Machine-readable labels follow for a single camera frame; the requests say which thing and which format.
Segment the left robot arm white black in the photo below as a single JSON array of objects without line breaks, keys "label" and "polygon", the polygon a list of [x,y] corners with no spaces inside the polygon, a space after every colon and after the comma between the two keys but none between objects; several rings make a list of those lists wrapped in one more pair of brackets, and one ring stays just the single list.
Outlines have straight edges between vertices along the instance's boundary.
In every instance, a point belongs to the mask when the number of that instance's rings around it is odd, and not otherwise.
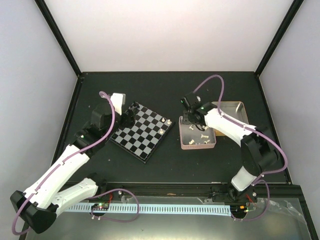
[{"label": "left robot arm white black", "polygon": [[134,125],[138,109],[135,102],[126,111],[122,110],[120,103],[98,105],[92,111],[91,119],[75,134],[75,141],[65,148],[43,176],[26,190],[16,190],[10,196],[15,217],[41,234],[74,204],[86,199],[103,199],[108,192],[107,182],[95,172],[65,190],[62,187],[115,132]]}]

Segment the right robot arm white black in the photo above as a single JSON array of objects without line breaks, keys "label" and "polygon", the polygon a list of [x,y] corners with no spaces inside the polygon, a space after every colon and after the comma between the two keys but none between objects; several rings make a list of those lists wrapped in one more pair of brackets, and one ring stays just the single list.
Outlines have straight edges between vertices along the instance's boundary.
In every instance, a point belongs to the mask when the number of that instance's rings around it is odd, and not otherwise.
[{"label": "right robot arm white black", "polygon": [[220,103],[203,104],[193,92],[186,94],[180,102],[191,124],[218,130],[239,145],[242,165],[227,189],[228,198],[234,202],[246,195],[250,185],[269,174],[267,169],[284,153],[269,137],[267,127],[256,127],[231,117],[221,110]]}]

